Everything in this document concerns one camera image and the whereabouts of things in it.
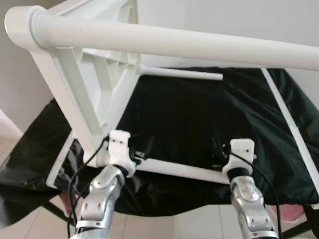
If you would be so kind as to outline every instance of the black plastic sheet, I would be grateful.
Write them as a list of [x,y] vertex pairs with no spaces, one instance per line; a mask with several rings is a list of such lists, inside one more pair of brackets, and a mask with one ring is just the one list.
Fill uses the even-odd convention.
[[[118,129],[129,131],[136,147],[153,137],[150,157],[220,170],[227,162],[220,147],[233,138],[251,138],[254,164],[273,182],[280,203],[319,202],[296,143],[260,69],[191,68],[222,73],[223,81],[142,76]],[[293,79],[281,69],[269,70],[281,92],[317,169],[319,113]],[[67,189],[83,164],[83,150],[74,141],[53,190],[45,185],[70,126],[55,101],[36,119],[0,168],[0,222],[9,225]],[[100,169],[86,168],[76,191]],[[265,181],[256,185],[273,204]],[[116,211],[141,216],[168,216],[206,204],[229,204],[229,186],[137,171],[126,180]]]

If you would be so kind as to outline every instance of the tile floor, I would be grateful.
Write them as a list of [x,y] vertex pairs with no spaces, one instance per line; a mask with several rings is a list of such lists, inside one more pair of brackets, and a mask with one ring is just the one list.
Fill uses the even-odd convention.
[[[16,140],[0,139],[0,164],[16,143]],[[51,201],[62,208],[58,197]],[[305,217],[301,217],[297,224],[304,220]],[[283,223],[283,229],[294,225]],[[315,238],[311,232],[301,236]],[[16,224],[0,229],[0,239],[5,238],[66,239],[66,223],[46,209],[38,208]],[[242,236],[231,205],[209,205],[173,217],[147,218],[115,213],[110,239],[242,239]]]

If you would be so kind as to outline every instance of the black fabric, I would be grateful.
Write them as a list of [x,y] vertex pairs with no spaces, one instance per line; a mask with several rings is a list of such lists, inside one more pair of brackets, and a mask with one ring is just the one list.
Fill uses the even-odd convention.
[[[155,138],[150,158],[216,169],[216,157],[233,138],[255,142],[254,164],[274,184],[280,203],[317,203],[318,195],[296,143],[260,69],[191,68],[222,73],[223,81],[142,76],[118,129],[145,141]],[[271,69],[318,167],[318,111],[285,70]],[[268,204],[274,196],[253,177]],[[206,204],[230,203],[229,186],[137,171],[127,180],[116,210],[142,216],[174,215]]]
[[[153,138],[151,158],[221,170],[227,163],[222,145],[233,138],[251,138],[257,155],[254,164],[273,182],[280,203],[317,203],[318,195],[260,69],[190,70],[222,73],[224,79],[142,76],[118,125],[131,133],[132,146],[147,148]],[[318,168],[318,111],[286,71],[269,72]],[[51,101],[0,168],[2,225],[16,222],[67,189],[70,177],[83,164],[77,140],[55,181],[59,190],[48,188],[45,181],[69,133],[62,111]],[[76,191],[100,170],[87,167],[76,180]],[[253,177],[266,203],[273,204],[267,183],[256,172]],[[168,216],[206,204],[229,203],[227,185],[137,171],[126,180],[115,209],[141,216]]]

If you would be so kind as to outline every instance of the robotic arm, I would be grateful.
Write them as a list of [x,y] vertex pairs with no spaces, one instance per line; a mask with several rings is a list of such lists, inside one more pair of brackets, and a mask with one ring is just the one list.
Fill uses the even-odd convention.
[[[136,164],[143,161],[145,154],[136,152],[129,157],[128,138],[123,131],[110,134],[110,165],[95,177],[90,185],[90,193],[86,197],[81,220],[77,223],[78,233],[72,239],[105,239],[109,238],[115,202],[125,183],[125,178],[135,172]],[[250,139],[234,139],[230,142],[231,151],[252,162],[254,142]],[[237,213],[239,225],[244,239],[278,239],[272,230],[272,223],[264,207],[264,198],[255,186],[250,165],[229,155],[228,164],[223,174],[230,181],[231,202]]]

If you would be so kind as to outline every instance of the white wall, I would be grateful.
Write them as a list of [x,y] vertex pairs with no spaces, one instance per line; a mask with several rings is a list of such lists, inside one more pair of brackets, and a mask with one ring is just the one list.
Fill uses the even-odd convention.
[[[237,35],[319,46],[317,0],[138,0],[144,25]],[[153,66],[247,66],[172,57],[143,56]],[[288,72],[319,109],[319,73]]]
[[21,132],[27,130],[53,96],[31,55],[9,40],[4,28],[4,16],[13,6],[41,5],[50,8],[62,1],[0,1],[0,109]]

